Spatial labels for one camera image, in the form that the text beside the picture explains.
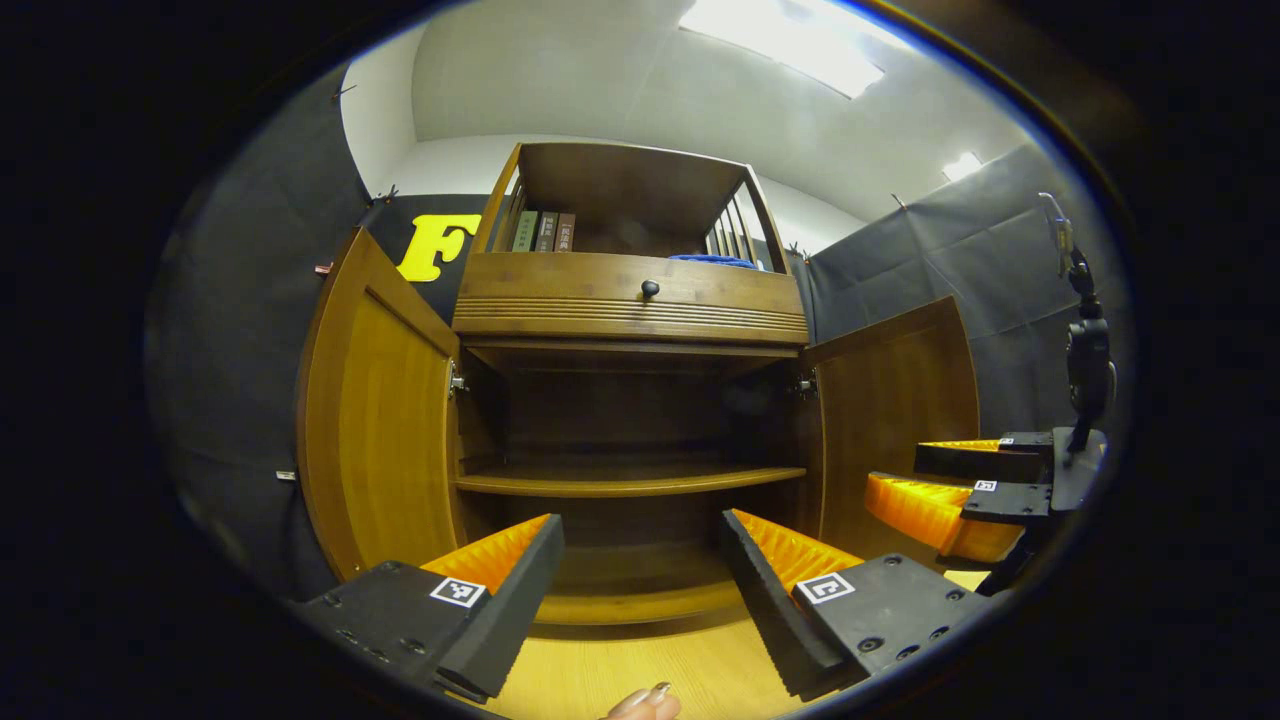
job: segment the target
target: fingernail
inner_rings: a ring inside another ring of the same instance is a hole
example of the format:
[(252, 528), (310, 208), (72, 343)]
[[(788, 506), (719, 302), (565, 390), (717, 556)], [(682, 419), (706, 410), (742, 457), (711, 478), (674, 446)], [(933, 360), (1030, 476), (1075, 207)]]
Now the fingernail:
[(631, 710), (632, 707), (644, 702), (644, 698), (646, 697), (649, 697), (649, 691), (640, 688), (639, 691), (625, 697), (622, 702), (614, 705), (613, 710), (609, 711), (609, 717), (617, 717), (618, 715), (622, 715), (627, 710)]
[(662, 701), (667, 697), (667, 691), (671, 689), (671, 683), (658, 683), (649, 691), (649, 697), (644, 698), (649, 705), (662, 705)]

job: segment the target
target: screw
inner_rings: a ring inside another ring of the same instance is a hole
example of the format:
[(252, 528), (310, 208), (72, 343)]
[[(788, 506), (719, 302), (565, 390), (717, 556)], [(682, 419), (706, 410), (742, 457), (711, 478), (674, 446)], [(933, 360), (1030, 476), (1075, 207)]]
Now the screw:
[(415, 641), (413, 638), (401, 638), (401, 647), (415, 655), (426, 655), (426, 648), (422, 643)]

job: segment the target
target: blue cloth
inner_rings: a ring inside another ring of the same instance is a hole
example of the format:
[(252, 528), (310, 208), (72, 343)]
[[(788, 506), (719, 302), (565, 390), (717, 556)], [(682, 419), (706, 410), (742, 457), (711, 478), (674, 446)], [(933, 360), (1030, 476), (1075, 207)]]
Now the blue cloth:
[(672, 260), (692, 260), (695, 263), (713, 263), (716, 265), (728, 265), (731, 268), (749, 268), (755, 270), (755, 265), (748, 263), (746, 260), (739, 260), (737, 258), (727, 258), (724, 255), (672, 255)]

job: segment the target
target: human hand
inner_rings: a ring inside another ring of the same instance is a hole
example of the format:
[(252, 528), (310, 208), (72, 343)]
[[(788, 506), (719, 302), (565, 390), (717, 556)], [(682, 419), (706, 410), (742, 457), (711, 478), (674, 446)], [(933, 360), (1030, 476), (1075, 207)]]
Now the human hand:
[(669, 689), (671, 683), (639, 689), (614, 705), (604, 720), (672, 720), (680, 714), (680, 700), (667, 694)]

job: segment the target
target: drawer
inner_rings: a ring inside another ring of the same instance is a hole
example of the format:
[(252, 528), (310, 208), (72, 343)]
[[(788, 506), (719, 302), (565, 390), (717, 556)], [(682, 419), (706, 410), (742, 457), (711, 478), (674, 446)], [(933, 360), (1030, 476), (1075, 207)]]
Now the drawer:
[[(644, 281), (658, 283), (657, 296), (644, 299)], [(471, 255), (453, 329), (461, 336), (809, 342), (791, 275), (595, 252)]]

